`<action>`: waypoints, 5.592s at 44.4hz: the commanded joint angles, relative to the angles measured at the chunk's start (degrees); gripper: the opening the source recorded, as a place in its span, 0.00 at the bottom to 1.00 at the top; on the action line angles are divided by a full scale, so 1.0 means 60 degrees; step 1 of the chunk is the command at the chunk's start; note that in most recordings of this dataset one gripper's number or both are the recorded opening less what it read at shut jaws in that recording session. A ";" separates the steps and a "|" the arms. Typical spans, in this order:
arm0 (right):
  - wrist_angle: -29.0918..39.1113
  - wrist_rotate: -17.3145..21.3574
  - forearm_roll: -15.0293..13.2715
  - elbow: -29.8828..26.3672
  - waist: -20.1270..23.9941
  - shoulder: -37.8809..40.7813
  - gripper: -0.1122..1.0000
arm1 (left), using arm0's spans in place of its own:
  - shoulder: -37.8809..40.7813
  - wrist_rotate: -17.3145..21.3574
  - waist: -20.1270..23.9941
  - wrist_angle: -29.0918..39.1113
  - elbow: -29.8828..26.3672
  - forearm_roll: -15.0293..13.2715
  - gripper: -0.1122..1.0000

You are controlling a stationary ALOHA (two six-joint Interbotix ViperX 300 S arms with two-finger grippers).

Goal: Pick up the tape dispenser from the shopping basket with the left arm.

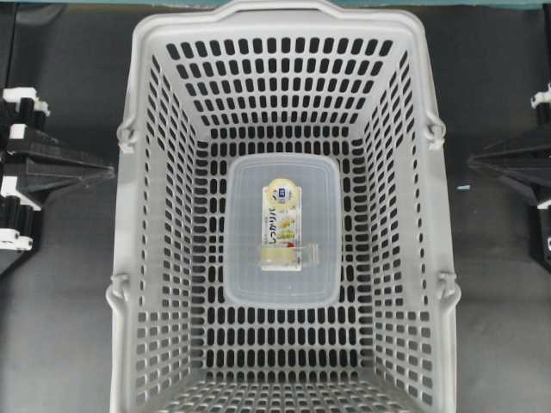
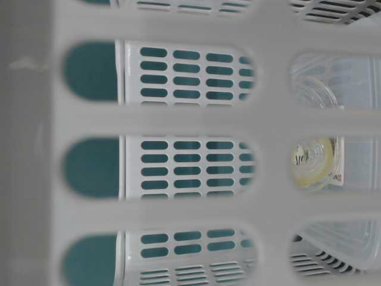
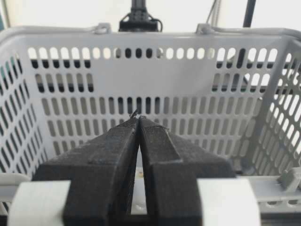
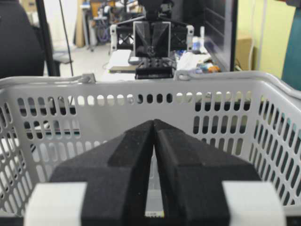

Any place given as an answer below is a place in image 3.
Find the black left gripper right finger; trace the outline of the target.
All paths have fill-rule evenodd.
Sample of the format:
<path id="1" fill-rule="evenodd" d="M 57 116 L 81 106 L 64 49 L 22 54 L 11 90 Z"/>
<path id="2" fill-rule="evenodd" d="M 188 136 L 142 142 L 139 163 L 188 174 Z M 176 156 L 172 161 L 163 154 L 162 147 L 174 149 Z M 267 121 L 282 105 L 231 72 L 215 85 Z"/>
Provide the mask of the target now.
<path id="1" fill-rule="evenodd" d="M 235 178 L 230 162 L 145 116 L 139 119 L 147 214 L 157 226 L 200 226 L 199 178 Z"/>

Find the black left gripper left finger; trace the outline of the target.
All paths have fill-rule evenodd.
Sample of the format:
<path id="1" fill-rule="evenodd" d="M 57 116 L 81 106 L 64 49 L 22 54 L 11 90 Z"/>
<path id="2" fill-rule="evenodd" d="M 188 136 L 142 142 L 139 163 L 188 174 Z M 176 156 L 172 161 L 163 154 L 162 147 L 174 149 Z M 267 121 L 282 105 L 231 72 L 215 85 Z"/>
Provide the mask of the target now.
<path id="1" fill-rule="evenodd" d="M 131 118 L 41 164 L 33 181 L 70 181 L 63 223 L 107 226 L 131 213 L 139 120 Z"/>

